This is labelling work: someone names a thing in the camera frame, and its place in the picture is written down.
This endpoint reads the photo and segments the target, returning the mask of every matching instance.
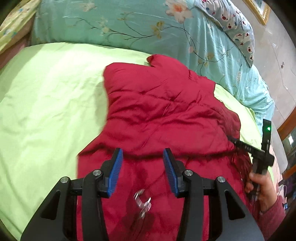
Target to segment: wall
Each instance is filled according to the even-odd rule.
[[[276,103],[273,122],[277,128],[296,106],[296,48],[286,29],[271,11],[261,25],[243,0],[232,0],[251,23],[255,33],[255,59],[262,78]]]

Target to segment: yellow floral fabric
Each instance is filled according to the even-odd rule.
[[[0,51],[36,13],[41,0],[22,0],[0,26]]]

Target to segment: red comforter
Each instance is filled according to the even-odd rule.
[[[150,66],[113,63],[104,72],[109,112],[102,133],[80,154],[78,177],[100,168],[116,147],[124,161],[115,193],[103,200],[110,241],[176,240],[183,199],[170,191],[162,154],[171,148],[186,168],[202,177],[224,176],[249,206],[244,180],[249,157],[236,153],[227,135],[239,138],[240,120],[214,97],[215,83],[188,70],[179,61],[152,55]],[[144,188],[151,197],[144,223],[136,220],[134,194]],[[205,198],[203,239],[208,239]],[[82,240],[78,218],[78,240]]]

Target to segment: metal clip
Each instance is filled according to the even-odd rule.
[[[137,191],[136,194],[134,195],[134,199],[135,199],[138,207],[141,209],[140,216],[139,216],[139,218],[141,218],[141,219],[145,218],[146,212],[148,212],[151,208],[151,203],[150,203],[151,197],[145,203],[143,203],[141,201],[141,199],[139,198],[139,196],[142,195],[144,191],[145,191],[145,189],[141,189],[141,190]]]

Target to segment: metal bolt head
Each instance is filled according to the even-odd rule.
[[[193,171],[191,171],[191,170],[185,170],[184,174],[186,176],[192,176],[193,175]]]
[[[217,180],[218,180],[218,182],[220,182],[220,183],[223,183],[223,182],[226,181],[224,177],[218,177]]]
[[[69,181],[69,178],[67,178],[67,177],[61,178],[61,183],[67,183],[68,181]]]
[[[101,175],[101,174],[102,174],[101,170],[94,170],[94,171],[93,171],[93,175],[94,175],[94,176],[99,176],[99,175]]]

